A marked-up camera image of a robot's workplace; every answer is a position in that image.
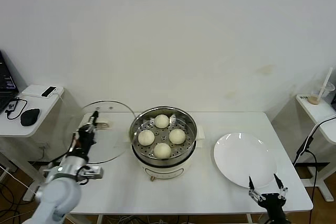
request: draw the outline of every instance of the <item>steamed bun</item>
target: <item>steamed bun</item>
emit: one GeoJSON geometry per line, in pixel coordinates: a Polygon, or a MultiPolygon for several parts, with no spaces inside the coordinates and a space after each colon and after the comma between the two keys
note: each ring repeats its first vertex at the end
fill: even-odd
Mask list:
{"type": "Polygon", "coordinates": [[[172,149],[169,145],[161,143],[154,148],[154,156],[157,158],[169,158],[172,155],[172,149]]]}
{"type": "Polygon", "coordinates": [[[185,141],[185,133],[180,129],[174,129],[169,133],[169,140],[173,144],[182,144],[185,141]]]}
{"type": "Polygon", "coordinates": [[[168,116],[161,114],[158,115],[155,119],[154,119],[154,124],[156,127],[158,128],[166,128],[169,125],[169,118],[168,116]]]}
{"type": "Polygon", "coordinates": [[[154,142],[154,140],[155,140],[154,133],[149,130],[144,130],[140,132],[138,136],[138,141],[143,146],[151,145],[154,142]]]}

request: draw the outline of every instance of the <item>black mouse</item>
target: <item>black mouse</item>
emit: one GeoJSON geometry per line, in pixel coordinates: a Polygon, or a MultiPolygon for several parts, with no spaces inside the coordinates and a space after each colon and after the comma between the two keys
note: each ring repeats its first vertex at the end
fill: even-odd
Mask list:
{"type": "Polygon", "coordinates": [[[22,126],[31,126],[37,121],[37,117],[40,113],[40,109],[31,109],[26,110],[21,115],[21,125],[22,126]]]}

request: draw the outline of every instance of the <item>cup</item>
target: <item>cup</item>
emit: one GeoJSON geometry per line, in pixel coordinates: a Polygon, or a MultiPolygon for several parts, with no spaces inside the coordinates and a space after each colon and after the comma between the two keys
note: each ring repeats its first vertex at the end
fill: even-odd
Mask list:
{"type": "MultiPolygon", "coordinates": [[[[322,86],[323,86],[322,81],[314,82],[313,88],[310,92],[310,96],[308,97],[308,101],[311,104],[317,105],[320,103],[320,101],[318,101],[317,99],[319,97],[322,86]]],[[[325,85],[321,98],[325,98],[331,91],[334,91],[334,90],[335,90],[335,86],[331,82],[327,82],[327,85],[325,85]]]]}

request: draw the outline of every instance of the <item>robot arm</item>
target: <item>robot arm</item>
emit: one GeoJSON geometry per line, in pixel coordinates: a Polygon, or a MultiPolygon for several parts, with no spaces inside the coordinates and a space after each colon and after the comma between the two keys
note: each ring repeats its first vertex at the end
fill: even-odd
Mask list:
{"type": "Polygon", "coordinates": [[[80,185],[85,185],[89,179],[102,178],[101,167],[86,165],[90,148],[95,143],[97,117],[98,111],[95,111],[89,122],[74,134],[70,151],[61,164],[48,170],[46,182],[36,194],[40,204],[24,224],[63,223],[65,215],[79,203],[80,185]]]}
{"type": "Polygon", "coordinates": [[[287,187],[284,187],[282,181],[274,174],[280,193],[260,194],[254,188],[251,177],[249,178],[249,196],[261,207],[267,210],[270,224],[290,224],[282,207],[286,203],[287,187]]]}

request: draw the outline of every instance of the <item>straw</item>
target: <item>straw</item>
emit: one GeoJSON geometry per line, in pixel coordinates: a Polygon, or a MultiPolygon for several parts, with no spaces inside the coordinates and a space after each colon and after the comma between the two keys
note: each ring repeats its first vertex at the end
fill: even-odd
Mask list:
{"type": "Polygon", "coordinates": [[[324,90],[325,90],[325,88],[326,88],[326,85],[327,85],[327,83],[328,83],[328,81],[329,81],[329,78],[330,78],[330,76],[331,76],[332,69],[333,69],[333,68],[329,68],[329,72],[328,72],[328,74],[327,74],[327,76],[326,76],[326,79],[324,80],[324,83],[323,83],[323,86],[322,86],[322,88],[321,88],[321,90],[320,90],[319,96],[317,97],[317,101],[318,101],[318,102],[321,100],[321,96],[322,96],[322,94],[323,94],[323,92],[324,92],[324,90]]]}

